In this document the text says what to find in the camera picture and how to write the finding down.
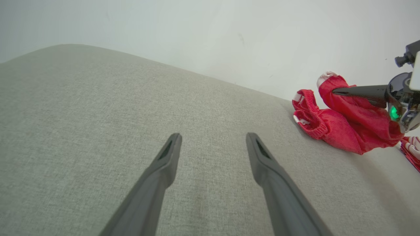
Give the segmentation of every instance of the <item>gray cushion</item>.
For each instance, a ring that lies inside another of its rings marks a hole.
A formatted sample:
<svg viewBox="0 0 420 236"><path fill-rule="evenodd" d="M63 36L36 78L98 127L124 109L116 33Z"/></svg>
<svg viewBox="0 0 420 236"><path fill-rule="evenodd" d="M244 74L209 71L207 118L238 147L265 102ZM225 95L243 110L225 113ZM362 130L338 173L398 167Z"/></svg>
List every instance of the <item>gray cushion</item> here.
<svg viewBox="0 0 420 236"><path fill-rule="evenodd" d="M255 132L335 235L418 235L420 173L395 148L311 139L291 102L84 45L0 64L0 234L97 235L173 132L183 136L157 235L272 235Z"/></svg>

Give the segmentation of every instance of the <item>green led light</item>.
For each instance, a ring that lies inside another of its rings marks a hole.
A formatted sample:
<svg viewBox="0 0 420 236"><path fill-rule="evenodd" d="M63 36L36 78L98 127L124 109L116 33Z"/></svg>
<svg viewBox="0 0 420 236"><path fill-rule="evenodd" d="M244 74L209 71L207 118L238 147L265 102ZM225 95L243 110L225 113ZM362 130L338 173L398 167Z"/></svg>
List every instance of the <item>green led light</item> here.
<svg viewBox="0 0 420 236"><path fill-rule="evenodd" d="M396 121L399 118L399 115L398 115L395 107L391 107L391 111L390 111L389 115L391 116L391 119L393 121Z"/></svg>

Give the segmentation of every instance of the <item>gray fabric surface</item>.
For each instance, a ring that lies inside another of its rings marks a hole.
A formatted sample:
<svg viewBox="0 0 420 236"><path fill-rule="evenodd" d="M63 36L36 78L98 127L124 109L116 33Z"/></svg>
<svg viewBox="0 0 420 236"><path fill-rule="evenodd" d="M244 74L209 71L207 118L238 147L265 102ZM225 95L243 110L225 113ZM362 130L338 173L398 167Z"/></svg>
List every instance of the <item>gray fabric surface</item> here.
<svg viewBox="0 0 420 236"><path fill-rule="evenodd" d="M116 51L60 45L0 64L0 235L97 235L173 132L157 235L272 235L257 133L335 235L420 234L420 173L395 148L311 139L290 101Z"/></svg>

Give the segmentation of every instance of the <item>white trim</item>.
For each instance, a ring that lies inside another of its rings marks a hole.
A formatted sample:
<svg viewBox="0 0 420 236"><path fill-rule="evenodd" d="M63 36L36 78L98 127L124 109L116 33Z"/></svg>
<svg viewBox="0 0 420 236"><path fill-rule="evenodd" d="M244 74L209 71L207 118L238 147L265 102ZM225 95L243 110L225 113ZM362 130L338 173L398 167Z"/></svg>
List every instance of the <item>white trim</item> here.
<svg viewBox="0 0 420 236"><path fill-rule="evenodd" d="M296 95L294 96L294 98L293 98L293 101L296 101L296 102L298 102L299 100L300 100L300 98L302 97L302 95L300 95L300 94L298 94L298 93L296 93Z"/></svg>
<svg viewBox="0 0 420 236"><path fill-rule="evenodd" d="M401 149L401 141L399 141L394 147Z"/></svg>
<svg viewBox="0 0 420 236"><path fill-rule="evenodd" d="M316 86L319 88L321 86L321 84L323 82L325 82L328 78L330 78L331 76L337 77L339 76L337 73L332 72L332 71L327 71L324 74L322 74L318 80L316 81Z"/></svg>
<svg viewBox="0 0 420 236"><path fill-rule="evenodd" d="M295 116L295 115L293 115L293 119L294 119L294 121L296 122L296 123L302 123L302 124L304 124L304 125L309 125L310 124L310 122L309 121L307 121L307 120L305 120L305 119L299 119L297 116Z"/></svg>

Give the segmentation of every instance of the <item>red cloth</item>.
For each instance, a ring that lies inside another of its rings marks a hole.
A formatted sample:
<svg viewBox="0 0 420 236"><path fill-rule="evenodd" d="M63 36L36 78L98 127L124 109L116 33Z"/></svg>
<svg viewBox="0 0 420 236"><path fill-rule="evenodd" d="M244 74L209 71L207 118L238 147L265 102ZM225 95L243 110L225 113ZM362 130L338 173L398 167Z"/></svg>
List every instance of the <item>red cloth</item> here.
<svg viewBox="0 0 420 236"><path fill-rule="evenodd" d="M312 138L361 155L377 147L393 147L404 137L385 109L365 98L333 94L333 89L349 87L343 77L333 73L321 82L319 93L331 109L320 110L312 90L299 90L292 101L295 120Z"/></svg>
<svg viewBox="0 0 420 236"><path fill-rule="evenodd" d="M418 137L404 137L399 143L399 149L413 166L420 171L420 140Z"/></svg>

